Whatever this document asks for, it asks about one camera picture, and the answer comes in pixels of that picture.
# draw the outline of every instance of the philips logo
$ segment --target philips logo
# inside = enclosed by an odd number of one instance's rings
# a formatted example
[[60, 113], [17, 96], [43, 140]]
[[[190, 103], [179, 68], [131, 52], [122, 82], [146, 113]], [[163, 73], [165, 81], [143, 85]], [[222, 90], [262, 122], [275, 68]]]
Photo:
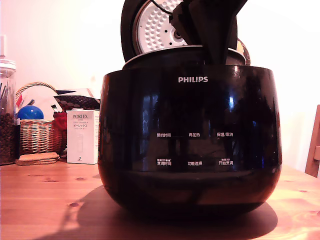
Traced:
[[178, 78], [179, 83], [206, 83], [208, 82], [208, 77], [207, 76], [187, 76], [187, 77], [182, 77], [180, 76]]

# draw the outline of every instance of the black cable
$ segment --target black cable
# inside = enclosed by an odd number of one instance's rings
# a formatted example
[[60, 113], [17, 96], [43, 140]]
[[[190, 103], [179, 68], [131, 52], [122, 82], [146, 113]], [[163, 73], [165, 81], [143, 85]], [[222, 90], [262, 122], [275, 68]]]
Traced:
[[156, 5], [157, 8], [159, 8], [161, 11], [165, 12], [166, 14], [172, 15], [173, 13], [170, 11], [165, 10], [162, 6], [160, 6], [158, 3], [156, 3], [155, 0], [151, 0], [154, 5]]

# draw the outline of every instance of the cork coaster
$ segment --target cork coaster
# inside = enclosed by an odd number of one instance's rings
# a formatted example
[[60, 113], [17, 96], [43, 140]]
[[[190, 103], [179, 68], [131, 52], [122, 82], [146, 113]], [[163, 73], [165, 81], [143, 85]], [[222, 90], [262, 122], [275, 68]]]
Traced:
[[59, 158], [55, 152], [26, 154], [21, 155], [15, 163], [18, 166], [54, 164]]
[[18, 166], [29, 166], [29, 165], [48, 165], [54, 164], [58, 161], [58, 159], [47, 159], [47, 160], [39, 160], [39, 161], [20, 161], [16, 160], [15, 164]]

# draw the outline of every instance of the white box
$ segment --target white box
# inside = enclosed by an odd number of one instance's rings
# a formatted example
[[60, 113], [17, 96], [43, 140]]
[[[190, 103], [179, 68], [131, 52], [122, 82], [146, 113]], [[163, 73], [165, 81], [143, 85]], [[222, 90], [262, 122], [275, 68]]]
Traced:
[[99, 111], [74, 110], [67, 113], [67, 163], [97, 164]]

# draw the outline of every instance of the glass jar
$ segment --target glass jar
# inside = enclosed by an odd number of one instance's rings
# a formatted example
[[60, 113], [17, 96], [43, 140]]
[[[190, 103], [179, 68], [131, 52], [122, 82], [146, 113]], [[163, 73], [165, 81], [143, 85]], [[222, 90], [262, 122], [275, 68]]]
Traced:
[[0, 165], [16, 161], [16, 63], [0, 59]]

